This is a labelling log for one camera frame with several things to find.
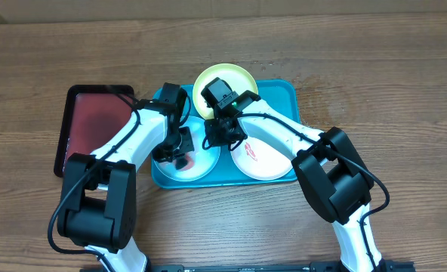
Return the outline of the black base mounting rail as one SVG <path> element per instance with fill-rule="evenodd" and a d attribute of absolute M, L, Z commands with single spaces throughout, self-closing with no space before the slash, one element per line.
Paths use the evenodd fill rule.
<path fill-rule="evenodd" d="M 81 269 L 81 272 L 102 272 L 104 268 Z M 348 271 L 339 261 L 314 261 L 310 264 L 281 264 L 264 266 L 200 266 L 184 267 L 179 264 L 150 265 L 151 272 L 344 272 Z M 381 272 L 415 272 L 414 263 L 383 260 L 378 265 Z"/>

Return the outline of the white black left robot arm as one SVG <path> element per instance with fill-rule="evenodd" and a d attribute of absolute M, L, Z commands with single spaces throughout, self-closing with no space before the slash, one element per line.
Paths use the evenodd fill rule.
<path fill-rule="evenodd" d="M 150 260 L 137 247 L 136 175 L 148 156 L 156 162 L 186 165 L 193 151 L 190 97 L 179 85 L 166 83 L 156 99 L 130 106 L 128 123 L 106 144 L 66 161 L 60 203 L 48 225 L 48 242 L 57 252 L 53 232 L 78 246 L 71 255 L 96 256 L 104 271 L 148 271 Z"/>

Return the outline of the light blue plastic plate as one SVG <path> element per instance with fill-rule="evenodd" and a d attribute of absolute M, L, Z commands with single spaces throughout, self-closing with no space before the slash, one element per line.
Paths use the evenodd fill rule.
<path fill-rule="evenodd" d="M 156 169 L 170 180 L 190 182 L 203 178 L 215 167 L 220 155 L 220 148 L 212 147 L 209 150 L 204 150 L 202 148 L 205 136 L 203 119 L 196 116 L 190 116 L 183 126 L 190 128 L 194 151 L 189 152 L 189 154 L 194 159 L 195 165 L 187 171 L 177 171 L 174 166 L 174 160 L 173 162 L 157 162 Z"/>

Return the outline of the yellow-green plastic plate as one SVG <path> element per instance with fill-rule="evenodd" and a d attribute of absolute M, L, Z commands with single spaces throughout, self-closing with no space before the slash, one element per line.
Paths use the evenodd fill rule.
<path fill-rule="evenodd" d="M 215 78 L 224 80 L 237 94 L 242 94 L 245 91 L 258 94 L 257 83 L 247 70 L 231 63 L 210 66 L 200 73 L 193 85 L 193 104 L 203 119 L 214 118 L 213 109 L 207 105 L 201 92 Z"/>

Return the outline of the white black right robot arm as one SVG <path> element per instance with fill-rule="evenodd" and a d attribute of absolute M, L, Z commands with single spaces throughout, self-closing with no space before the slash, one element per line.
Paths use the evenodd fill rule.
<path fill-rule="evenodd" d="M 275 111 L 251 91 L 237 94 L 220 78 L 201 92 L 213 110 L 205 121 L 204 148 L 232 147 L 257 138 L 287 157 L 313 211 L 332 224 L 347 271 L 379 271 L 382 257 L 369 226 L 370 190 L 377 178 L 347 134 L 306 127 Z"/>

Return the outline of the teal plastic serving tray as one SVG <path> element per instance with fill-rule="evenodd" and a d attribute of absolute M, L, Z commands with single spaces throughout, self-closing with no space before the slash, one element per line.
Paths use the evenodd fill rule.
<path fill-rule="evenodd" d="M 296 122 L 301 120 L 296 91 L 291 83 L 283 79 L 258 80 L 257 88 L 261 98 L 274 110 Z M 215 167 L 203 178 L 194 181 L 176 181 L 162 174 L 157 169 L 155 162 L 151 163 L 151 175 L 154 183 L 164 189 L 241 186 L 260 183 L 259 180 L 245 175 L 238 169 L 226 147 L 220 150 Z"/>

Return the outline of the black red-lined sponge tray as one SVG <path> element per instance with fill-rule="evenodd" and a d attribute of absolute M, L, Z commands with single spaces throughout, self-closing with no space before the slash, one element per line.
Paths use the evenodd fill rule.
<path fill-rule="evenodd" d="M 74 85 L 69 88 L 63 112 L 54 174 L 63 177 L 73 153 L 89 154 L 102 147 L 131 118 L 130 85 Z"/>

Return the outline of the pink white plastic plate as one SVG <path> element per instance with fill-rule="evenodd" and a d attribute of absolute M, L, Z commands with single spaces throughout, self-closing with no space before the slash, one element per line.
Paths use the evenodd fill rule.
<path fill-rule="evenodd" d="M 281 180 L 291 174 L 291 161 L 262 140 L 248 136 L 238 147 L 232 145 L 231 158 L 246 176 L 257 181 Z"/>

